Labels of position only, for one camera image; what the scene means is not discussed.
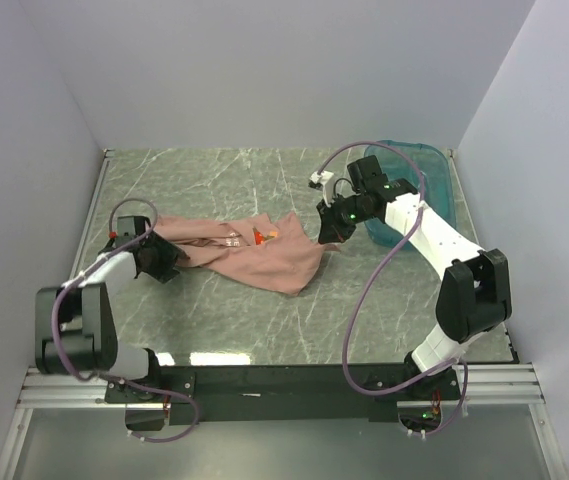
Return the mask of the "pink t shirt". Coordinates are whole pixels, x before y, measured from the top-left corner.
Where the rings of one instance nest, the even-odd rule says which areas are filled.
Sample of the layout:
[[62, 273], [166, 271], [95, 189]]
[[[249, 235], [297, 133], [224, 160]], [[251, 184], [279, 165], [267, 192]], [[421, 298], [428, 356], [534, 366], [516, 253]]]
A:
[[162, 216], [154, 231], [186, 253], [180, 267], [291, 296], [313, 280], [323, 255], [338, 249], [310, 239], [294, 212], [275, 222], [266, 214], [227, 222]]

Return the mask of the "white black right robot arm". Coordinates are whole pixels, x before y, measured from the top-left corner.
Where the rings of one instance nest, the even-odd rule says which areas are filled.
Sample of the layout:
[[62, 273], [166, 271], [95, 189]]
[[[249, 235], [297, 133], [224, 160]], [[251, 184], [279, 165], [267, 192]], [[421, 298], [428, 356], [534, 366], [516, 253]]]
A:
[[336, 194], [337, 183], [331, 172], [310, 177], [310, 187], [323, 195], [317, 205], [319, 243], [344, 243], [357, 224], [377, 218], [399, 232], [400, 242], [411, 244], [441, 281], [435, 326], [408, 354], [403, 382], [386, 390], [404, 389], [411, 397], [424, 399], [437, 388], [437, 374], [511, 316], [508, 260], [500, 250], [485, 250], [463, 237], [405, 179], [355, 183], [349, 197]]

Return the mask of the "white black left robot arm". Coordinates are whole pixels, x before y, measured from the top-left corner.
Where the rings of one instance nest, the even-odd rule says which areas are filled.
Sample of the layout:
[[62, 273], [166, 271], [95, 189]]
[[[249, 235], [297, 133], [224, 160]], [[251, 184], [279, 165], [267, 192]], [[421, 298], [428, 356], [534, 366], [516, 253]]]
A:
[[157, 355], [118, 339], [111, 297], [141, 275], [165, 284], [189, 259], [154, 231], [145, 216], [123, 216], [106, 245], [85, 270], [35, 296], [35, 365], [43, 375], [96, 377], [127, 385], [140, 401], [157, 399], [164, 388]]

